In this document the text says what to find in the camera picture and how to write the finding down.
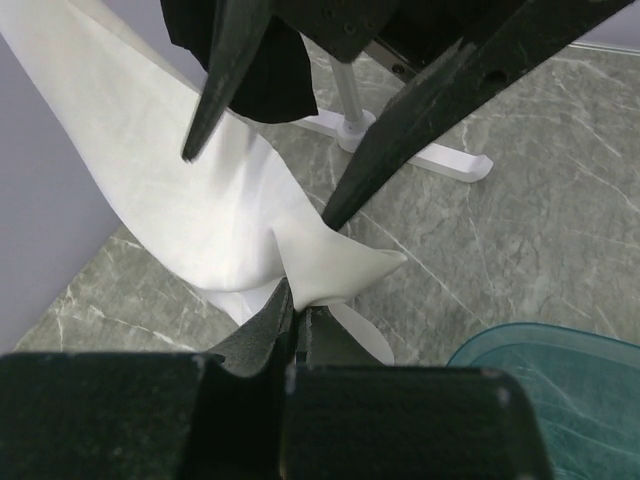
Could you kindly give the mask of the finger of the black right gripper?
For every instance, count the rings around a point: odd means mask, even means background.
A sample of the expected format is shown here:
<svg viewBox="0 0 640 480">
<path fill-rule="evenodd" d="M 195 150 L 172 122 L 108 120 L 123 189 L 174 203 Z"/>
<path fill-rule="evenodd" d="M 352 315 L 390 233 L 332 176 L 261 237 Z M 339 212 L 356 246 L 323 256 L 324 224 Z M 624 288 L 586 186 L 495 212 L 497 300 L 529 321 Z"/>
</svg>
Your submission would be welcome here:
<svg viewBox="0 0 640 480">
<path fill-rule="evenodd" d="M 194 162 L 249 69 L 272 18 L 267 0 L 216 4 L 208 76 L 186 135 L 182 158 Z"/>
<path fill-rule="evenodd" d="M 625 0 L 529 0 L 530 71 L 622 9 Z M 405 164 L 391 142 L 420 151 L 525 75 L 417 75 L 362 139 L 322 213 L 340 230 Z"/>
</svg>

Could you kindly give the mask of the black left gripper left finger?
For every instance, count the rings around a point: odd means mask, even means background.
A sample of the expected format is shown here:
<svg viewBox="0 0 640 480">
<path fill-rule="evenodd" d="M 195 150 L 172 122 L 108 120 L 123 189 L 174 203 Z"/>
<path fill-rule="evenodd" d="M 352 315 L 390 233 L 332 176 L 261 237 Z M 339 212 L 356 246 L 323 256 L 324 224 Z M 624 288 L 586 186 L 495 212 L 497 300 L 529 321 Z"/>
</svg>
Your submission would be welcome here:
<svg viewBox="0 0 640 480">
<path fill-rule="evenodd" d="M 5 479 L 277 479 L 289 284 L 213 352 L 1 359 Z"/>
</svg>

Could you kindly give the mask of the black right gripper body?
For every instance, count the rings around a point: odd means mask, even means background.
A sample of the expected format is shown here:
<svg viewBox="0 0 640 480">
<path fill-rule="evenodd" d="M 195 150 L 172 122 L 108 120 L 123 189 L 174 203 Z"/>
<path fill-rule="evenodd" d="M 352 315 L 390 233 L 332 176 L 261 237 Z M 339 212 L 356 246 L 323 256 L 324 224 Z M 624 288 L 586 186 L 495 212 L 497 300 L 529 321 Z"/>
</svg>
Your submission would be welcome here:
<svg viewBox="0 0 640 480">
<path fill-rule="evenodd" d="M 336 62 L 376 44 L 415 75 L 526 75 L 528 1 L 271 1 L 270 13 Z"/>
</svg>

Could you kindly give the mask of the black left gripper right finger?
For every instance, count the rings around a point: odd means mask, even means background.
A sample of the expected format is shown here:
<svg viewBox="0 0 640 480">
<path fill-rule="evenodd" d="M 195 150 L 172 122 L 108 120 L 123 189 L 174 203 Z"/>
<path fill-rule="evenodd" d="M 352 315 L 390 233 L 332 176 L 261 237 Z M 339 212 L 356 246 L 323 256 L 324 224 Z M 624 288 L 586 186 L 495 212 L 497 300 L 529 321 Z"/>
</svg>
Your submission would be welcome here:
<svg viewBox="0 0 640 480">
<path fill-rule="evenodd" d="M 287 307 L 285 479 L 551 479 L 535 412 L 491 368 L 295 362 L 301 315 Z"/>
</svg>

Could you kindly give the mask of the black underwear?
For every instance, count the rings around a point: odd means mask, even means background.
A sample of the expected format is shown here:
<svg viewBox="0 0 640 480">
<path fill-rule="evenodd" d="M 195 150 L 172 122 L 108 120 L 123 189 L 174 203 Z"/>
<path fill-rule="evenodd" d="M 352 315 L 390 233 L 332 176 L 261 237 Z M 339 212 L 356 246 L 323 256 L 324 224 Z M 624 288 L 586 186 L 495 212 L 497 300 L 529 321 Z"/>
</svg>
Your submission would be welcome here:
<svg viewBox="0 0 640 480">
<path fill-rule="evenodd" d="M 209 69 L 214 1 L 162 0 L 171 42 Z M 251 120 L 278 124 L 318 114 L 310 59 L 301 35 L 274 17 L 229 108 Z"/>
</svg>

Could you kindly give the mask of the white underwear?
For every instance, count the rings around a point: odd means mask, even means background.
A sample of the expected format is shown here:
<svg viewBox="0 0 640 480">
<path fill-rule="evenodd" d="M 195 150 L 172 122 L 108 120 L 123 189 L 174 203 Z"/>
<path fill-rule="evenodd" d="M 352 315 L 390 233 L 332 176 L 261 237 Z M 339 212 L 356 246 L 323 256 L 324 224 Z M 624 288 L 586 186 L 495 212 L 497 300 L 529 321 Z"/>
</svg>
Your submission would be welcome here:
<svg viewBox="0 0 640 480">
<path fill-rule="evenodd" d="M 120 220 L 201 296 L 244 324 L 287 279 L 376 359 L 394 356 L 348 305 L 402 253 L 327 227 L 279 153 L 224 114 L 199 159 L 183 139 L 196 88 L 100 1 L 1 4 L 1 33 Z"/>
</svg>

